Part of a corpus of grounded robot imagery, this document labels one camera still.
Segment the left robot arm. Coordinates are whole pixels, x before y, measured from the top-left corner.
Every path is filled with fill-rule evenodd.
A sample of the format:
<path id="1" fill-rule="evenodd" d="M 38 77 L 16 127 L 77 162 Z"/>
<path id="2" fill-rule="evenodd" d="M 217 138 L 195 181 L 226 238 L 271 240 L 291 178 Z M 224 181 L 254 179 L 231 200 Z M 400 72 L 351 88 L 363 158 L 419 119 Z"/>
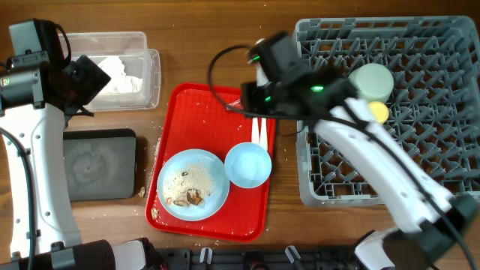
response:
<path id="1" fill-rule="evenodd" d="M 14 269 L 150 269 L 156 253 L 144 238 L 83 243 L 74 220 L 63 158 L 66 122 L 110 77 L 87 56 L 51 62 L 23 55 L 1 73 L 1 135 L 13 198 Z"/>

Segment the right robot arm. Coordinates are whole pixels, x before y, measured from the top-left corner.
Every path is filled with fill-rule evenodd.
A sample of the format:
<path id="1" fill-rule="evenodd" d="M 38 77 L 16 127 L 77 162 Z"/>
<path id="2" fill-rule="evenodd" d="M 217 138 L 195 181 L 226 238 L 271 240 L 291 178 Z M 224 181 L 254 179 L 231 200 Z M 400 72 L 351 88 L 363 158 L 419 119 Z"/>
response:
<path id="1" fill-rule="evenodd" d="M 249 116 L 307 121 L 374 189 L 395 225 L 367 234 L 355 246 L 366 269 L 428 269 L 453 245 L 476 269 L 462 236 L 479 211 L 476 200 L 453 196 L 421 169 L 347 78 L 308 74 L 289 85 L 246 82 L 241 104 Z"/>

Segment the white plastic fork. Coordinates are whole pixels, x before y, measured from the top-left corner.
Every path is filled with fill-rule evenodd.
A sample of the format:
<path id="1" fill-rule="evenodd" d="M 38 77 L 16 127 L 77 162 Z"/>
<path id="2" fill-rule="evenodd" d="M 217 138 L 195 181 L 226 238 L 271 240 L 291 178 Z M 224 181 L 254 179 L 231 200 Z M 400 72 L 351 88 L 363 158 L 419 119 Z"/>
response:
<path id="1" fill-rule="evenodd" d="M 260 129 L 258 125 L 258 118 L 252 118 L 251 142 L 256 143 L 257 145 L 260 144 Z"/>

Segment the yellow cup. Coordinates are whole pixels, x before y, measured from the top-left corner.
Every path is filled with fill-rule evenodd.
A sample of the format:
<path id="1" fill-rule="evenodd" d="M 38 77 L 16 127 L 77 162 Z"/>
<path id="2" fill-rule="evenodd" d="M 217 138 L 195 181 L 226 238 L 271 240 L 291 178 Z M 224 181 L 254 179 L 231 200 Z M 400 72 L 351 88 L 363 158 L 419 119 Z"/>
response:
<path id="1" fill-rule="evenodd" d="M 376 121 L 383 125 L 389 118 L 389 108 L 382 102 L 372 101 L 368 104 Z"/>

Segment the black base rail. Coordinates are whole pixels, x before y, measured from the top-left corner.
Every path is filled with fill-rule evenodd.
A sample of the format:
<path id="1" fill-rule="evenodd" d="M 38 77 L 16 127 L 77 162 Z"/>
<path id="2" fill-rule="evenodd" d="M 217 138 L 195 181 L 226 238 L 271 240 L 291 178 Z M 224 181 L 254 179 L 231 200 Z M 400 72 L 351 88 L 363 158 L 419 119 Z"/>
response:
<path id="1" fill-rule="evenodd" d="M 168 269 L 181 270 L 236 270 L 236 269 L 305 269 L 305 270 L 361 270 L 350 246 L 332 246 L 301 249 L 215 250 L 203 248 L 158 248 Z"/>

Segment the green bowl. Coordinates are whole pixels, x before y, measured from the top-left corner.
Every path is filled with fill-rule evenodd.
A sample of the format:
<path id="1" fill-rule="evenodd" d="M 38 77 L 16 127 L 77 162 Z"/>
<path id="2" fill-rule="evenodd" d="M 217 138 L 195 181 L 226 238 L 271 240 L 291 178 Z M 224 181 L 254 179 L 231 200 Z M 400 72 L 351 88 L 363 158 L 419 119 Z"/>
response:
<path id="1" fill-rule="evenodd" d="M 358 89 L 358 96 L 369 102 L 385 103 L 394 87 L 394 79 L 389 69 L 376 63 L 361 66 L 354 70 L 348 79 Z"/>

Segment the white plastic spoon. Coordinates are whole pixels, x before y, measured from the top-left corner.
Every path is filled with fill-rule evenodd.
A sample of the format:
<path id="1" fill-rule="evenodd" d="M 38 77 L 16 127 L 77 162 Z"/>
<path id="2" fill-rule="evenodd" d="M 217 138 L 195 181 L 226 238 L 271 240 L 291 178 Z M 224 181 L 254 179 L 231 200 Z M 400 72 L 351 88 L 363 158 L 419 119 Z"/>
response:
<path id="1" fill-rule="evenodd" d="M 267 119 L 261 118 L 261 127 L 259 131 L 259 144 L 265 150 L 268 151 L 268 131 L 267 131 Z"/>

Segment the food crumb on table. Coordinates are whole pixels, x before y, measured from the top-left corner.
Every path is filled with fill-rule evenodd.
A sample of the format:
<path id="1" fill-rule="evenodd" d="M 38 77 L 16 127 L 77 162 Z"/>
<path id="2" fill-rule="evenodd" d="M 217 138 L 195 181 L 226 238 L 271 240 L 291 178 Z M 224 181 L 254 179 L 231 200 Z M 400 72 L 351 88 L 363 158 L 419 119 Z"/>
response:
<path id="1" fill-rule="evenodd" d="M 146 188 L 145 187 L 141 187 L 140 188 L 140 191 L 138 193 L 138 196 L 139 197 L 144 197 L 145 196 L 145 193 L 146 193 Z"/>

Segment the red snack wrapper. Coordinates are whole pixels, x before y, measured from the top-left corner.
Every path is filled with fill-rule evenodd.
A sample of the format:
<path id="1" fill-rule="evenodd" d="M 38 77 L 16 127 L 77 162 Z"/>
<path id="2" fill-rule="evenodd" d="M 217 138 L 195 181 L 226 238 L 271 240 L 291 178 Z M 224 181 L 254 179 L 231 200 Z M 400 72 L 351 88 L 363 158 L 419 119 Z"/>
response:
<path id="1" fill-rule="evenodd" d="M 232 109 L 243 110 L 242 101 L 240 99 L 236 99 L 233 102 L 228 103 L 226 106 L 226 109 L 227 110 L 232 110 Z"/>

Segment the food crumb on tray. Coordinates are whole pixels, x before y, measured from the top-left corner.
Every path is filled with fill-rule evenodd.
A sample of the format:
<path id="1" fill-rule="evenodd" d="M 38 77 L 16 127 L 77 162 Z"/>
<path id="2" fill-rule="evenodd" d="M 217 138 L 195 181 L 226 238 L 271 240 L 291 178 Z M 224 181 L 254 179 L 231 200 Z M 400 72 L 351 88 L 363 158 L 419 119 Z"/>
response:
<path id="1" fill-rule="evenodd" d="M 155 207 L 151 208 L 151 217 L 153 220 L 158 219 L 158 209 Z"/>

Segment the light blue plate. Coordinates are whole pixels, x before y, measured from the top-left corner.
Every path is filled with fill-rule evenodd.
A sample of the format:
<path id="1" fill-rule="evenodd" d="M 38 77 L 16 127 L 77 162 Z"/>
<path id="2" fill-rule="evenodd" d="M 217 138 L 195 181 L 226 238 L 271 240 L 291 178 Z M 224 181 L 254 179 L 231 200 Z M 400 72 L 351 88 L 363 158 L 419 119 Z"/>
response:
<path id="1" fill-rule="evenodd" d="M 187 164 L 204 162 L 211 173 L 214 182 L 214 191 L 204 199 L 201 205 L 190 205 L 181 207 L 167 205 L 162 194 L 162 184 L 167 176 L 174 169 Z M 202 149 L 188 149 L 173 155 L 162 167 L 157 177 L 157 195 L 161 205 L 173 217 L 182 221 L 201 221 L 211 217 L 218 212 L 227 200 L 230 192 L 230 180 L 227 178 L 224 163 L 219 157 L 209 151 Z"/>

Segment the white napkin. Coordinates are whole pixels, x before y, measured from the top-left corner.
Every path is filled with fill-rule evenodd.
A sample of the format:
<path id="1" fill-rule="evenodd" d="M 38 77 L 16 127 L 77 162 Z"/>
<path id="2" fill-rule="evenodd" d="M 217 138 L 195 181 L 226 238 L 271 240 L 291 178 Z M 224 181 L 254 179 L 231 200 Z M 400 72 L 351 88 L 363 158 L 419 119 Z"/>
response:
<path id="1" fill-rule="evenodd" d="M 100 91 L 100 95 L 130 94 L 142 89 L 143 80 L 127 75 L 125 65 L 118 56 L 107 56 L 98 64 L 98 67 L 110 77 L 110 81 Z"/>

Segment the red serving tray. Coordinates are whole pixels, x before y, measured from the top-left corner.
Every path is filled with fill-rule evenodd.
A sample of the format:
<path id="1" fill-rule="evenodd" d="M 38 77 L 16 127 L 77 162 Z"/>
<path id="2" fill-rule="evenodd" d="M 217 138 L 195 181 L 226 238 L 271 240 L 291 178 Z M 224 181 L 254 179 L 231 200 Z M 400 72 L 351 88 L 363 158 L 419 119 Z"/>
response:
<path id="1" fill-rule="evenodd" d="M 233 146 L 250 141 L 251 125 L 251 119 L 226 110 L 207 85 L 183 83 L 172 91 L 145 205 L 145 219 L 151 227 L 169 233 L 232 242 L 251 242 L 262 234 L 266 223 L 268 183 L 252 189 L 231 184 L 221 209 L 199 221 L 173 217 L 161 205 L 157 192 L 160 171 L 173 155 L 188 149 L 203 149 L 224 159 Z M 152 207 L 158 209 L 156 220 L 151 216 Z"/>

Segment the light blue bowl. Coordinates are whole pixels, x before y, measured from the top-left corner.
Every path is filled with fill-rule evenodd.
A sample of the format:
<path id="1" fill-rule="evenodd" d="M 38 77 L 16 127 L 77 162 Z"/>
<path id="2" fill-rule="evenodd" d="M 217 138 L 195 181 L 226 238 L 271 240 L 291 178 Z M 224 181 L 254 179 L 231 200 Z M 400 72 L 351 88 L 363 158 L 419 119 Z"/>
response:
<path id="1" fill-rule="evenodd" d="M 228 179 L 240 188 L 252 189 L 263 185 L 272 173 L 269 153 L 253 142 L 242 142 L 227 153 L 224 167 Z"/>

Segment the clear plastic bin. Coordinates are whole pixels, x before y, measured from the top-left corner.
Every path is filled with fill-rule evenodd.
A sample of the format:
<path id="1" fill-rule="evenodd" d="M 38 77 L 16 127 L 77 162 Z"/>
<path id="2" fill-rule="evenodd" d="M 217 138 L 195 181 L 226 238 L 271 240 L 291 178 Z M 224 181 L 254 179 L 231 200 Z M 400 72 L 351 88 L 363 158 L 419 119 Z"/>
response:
<path id="1" fill-rule="evenodd" d="M 156 49 L 148 48 L 141 31 L 68 33 L 73 60 L 88 56 L 97 66 L 107 56 L 118 56 L 125 73 L 142 79 L 142 89 L 130 94 L 100 94 L 85 108 L 92 112 L 151 110 L 161 92 L 161 61 Z"/>

